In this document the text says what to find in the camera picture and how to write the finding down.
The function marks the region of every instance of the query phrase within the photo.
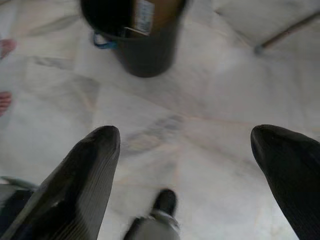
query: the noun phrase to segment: black boot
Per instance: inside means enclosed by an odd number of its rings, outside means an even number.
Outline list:
[[[301,240],[320,239],[320,144],[272,125],[251,133],[253,155]]]
[[[177,209],[177,196],[174,191],[170,189],[162,190],[156,197],[152,210],[162,211],[171,217],[175,216]]]

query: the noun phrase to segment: pant leg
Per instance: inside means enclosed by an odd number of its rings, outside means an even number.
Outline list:
[[[146,218],[138,218],[132,224],[125,240],[179,240],[179,226],[170,215],[153,211]]]

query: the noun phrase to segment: black trash bin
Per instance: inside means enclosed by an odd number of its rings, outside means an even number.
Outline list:
[[[130,26],[131,0],[81,0],[85,19],[93,28],[93,43],[100,49],[113,49],[124,68],[137,77],[155,77],[173,64],[181,19],[188,0],[183,0],[178,14],[167,25],[149,36],[122,37]],[[106,43],[97,43],[101,35]]]

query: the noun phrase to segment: label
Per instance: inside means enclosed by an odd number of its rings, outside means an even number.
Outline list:
[[[154,12],[155,5],[152,2],[137,0],[135,29],[149,34],[153,24]]]

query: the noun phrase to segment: marble floor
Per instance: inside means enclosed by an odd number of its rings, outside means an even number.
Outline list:
[[[177,59],[141,79],[92,46],[75,0],[0,5],[2,37],[18,48],[0,63],[14,104],[0,118],[0,174],[39,184],[72,146],[102,125],[121,155],[99,240],[120,240],[161,188],[179,197],[182,240],[297,239],[257,166],[255,125],[320,137],[320,24],[261,56],[253,46],[317,0],[195,0]]]

